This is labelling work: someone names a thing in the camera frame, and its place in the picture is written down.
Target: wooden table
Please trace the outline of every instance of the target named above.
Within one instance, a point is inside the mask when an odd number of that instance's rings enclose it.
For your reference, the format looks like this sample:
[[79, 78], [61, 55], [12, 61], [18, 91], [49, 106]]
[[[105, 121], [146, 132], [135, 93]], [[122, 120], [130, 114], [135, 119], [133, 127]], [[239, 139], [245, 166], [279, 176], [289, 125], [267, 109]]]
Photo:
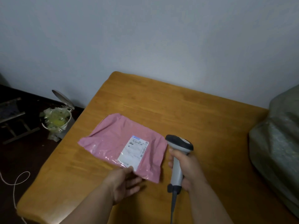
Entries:
[[[41, 223], [62, 221], [97, 185], [109, 165], [77, 144], [107, 115], [122, 115], [163, 136], [194, 144], [207, 180], [234, 223], [298, 223], [249, 162], [247, 134], [267, 110], [179, 86], [113, 72], [41, 168], [17, 213]], [[162, 163], [161, 182], [113, 207], [109, 223], [169, 223], [171, 170]], [[175, 223], [192, 223], [189, 197], [178, 196]]]

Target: floor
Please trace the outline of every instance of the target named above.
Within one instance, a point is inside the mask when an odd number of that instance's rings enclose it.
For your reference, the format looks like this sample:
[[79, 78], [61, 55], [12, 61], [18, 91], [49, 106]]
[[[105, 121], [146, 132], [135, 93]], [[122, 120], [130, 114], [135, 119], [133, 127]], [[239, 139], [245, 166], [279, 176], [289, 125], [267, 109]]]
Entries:
[[[48, 131], [44, 129], [39, 122], [39, 113], [48, 107], [59, 107], [61, 103], [25, 93], [23, 91], [14, 90], [0, 85], [0, 103], [21, 97], [22, 103], [20, 109], [24, 110], [27, 115], [24, 120], [31, 128], [40, 126], [40, 130], [19, 140], [3, 145], [2, 142], [7, 139], [7, 129], [0, 128], [0, 172], [3, 179], [14, 184], [19, 174], [24, 171], [31, 173], [29, 179], [15, 188], [16, 203], [32, 184], [36, 178], [41, 166], [54, 151], [59, 142], [47, 139]], [[74, 119], [82, 113], [83, 109], [76, 107], [72, 112]], [[23, 181], [28, 176], [27, 173], [19, 177], [18, 182]], [[0, 181], [0, 217], [1, 223], [17, 223], [22, 224], [23, 221], [17, 216], [13, 205], [13, 186], [6, 185]]]

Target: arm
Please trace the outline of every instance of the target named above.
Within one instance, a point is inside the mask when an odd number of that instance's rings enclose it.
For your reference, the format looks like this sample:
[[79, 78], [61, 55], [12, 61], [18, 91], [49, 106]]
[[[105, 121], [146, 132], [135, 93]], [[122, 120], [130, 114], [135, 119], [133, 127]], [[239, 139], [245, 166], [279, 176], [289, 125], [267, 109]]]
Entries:
[[111, 171], [102, 184], [93, 190], [60, 224], [106, 224], [114, 204], [140, 190], [140, 177], [126, 178], [133, 167]]
[[195, 224], [233, 224], [221, 201], [208, 184], [200, 164], [195, 156], [169, 149], [169, 166], [173, 166], [173, 157], [180, 161], [184, 175], [182, 188], [189, 192], [192, 218]]

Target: green sack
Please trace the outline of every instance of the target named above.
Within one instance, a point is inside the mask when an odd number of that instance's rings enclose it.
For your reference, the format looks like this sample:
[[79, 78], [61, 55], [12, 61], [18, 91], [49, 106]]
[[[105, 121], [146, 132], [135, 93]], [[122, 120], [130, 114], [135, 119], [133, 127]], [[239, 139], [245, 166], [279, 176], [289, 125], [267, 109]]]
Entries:
[[249, 132], [249, 156], [299, 218], [299, 85], [275, 97], [267, 118]]

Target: wall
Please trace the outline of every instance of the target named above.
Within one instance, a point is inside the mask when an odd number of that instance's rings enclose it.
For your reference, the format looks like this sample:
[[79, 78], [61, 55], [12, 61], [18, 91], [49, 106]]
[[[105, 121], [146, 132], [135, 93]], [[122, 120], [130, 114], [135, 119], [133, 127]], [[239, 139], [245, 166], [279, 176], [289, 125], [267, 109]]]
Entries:
[[267, 107], [299, 84], [299, 0], [1, 0], [0, 72], [85, 107], [113, 71]]

